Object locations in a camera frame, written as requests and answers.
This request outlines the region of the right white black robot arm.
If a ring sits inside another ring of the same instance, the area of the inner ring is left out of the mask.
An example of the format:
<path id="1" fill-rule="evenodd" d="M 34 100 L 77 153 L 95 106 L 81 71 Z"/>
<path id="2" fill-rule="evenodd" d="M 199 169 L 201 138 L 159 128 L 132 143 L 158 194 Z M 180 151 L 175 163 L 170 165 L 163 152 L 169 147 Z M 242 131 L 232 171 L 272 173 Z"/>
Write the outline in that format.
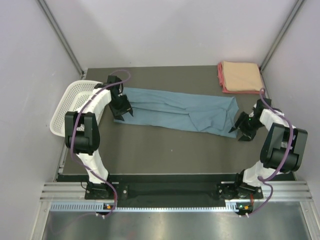
<path id="1" fill-rule="evenodd" d="M 284 114 L 271 106 L 271 99 L 257 100 L 252 112 L 242 112 L 230 132 L 239 130 L 239 141 L 250 142 L 258 129 L 268 131 L 259 160 L 250 168 L 236 174 L 233 183 L 217 185 L 219 198 L 223 200 L 263 197 L 263 182 L 272 180 L 278 174 L 296 172 L 302 163 L 308 132 L 290 124 Z"/>

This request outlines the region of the blue t shirt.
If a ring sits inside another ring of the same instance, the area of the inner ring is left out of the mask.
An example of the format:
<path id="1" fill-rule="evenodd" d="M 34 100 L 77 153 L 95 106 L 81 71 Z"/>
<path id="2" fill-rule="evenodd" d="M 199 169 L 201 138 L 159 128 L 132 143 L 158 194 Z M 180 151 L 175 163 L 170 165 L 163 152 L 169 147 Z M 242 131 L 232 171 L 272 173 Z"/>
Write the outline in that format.
<path id="1" fill-rule="evenodd" d="M 123 115 L 124 124 L 237 137 L 231 131 L 239 110 L 235 97 L 129 87 L 124 94 L 133 109 Z"/>

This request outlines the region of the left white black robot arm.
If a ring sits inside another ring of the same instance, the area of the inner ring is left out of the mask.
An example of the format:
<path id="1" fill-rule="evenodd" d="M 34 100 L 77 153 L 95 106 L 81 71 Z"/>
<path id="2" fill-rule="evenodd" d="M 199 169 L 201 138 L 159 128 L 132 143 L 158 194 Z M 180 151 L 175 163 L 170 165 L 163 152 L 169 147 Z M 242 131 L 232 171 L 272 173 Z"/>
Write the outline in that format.
<path id="1" fill-rule="evenodd" d="M 91 95 L 77 110 L 68 111 L 64 116 L 65 145 L 70 149 L 71 158 L 81 165 L 88 174 L 88 188 L 96 190 L 102 198 L 112 194 L 117 199 L 115 187 L 109 182 L 109 172 L 99 153 L 101 142 L 98 116 L 109 106 L 113 119 L 123 121 L 123 115 L 134 115 L 133 108 L 124 91 L 122 80 L 111 74 L 106 82 L 97 83 Z"/>

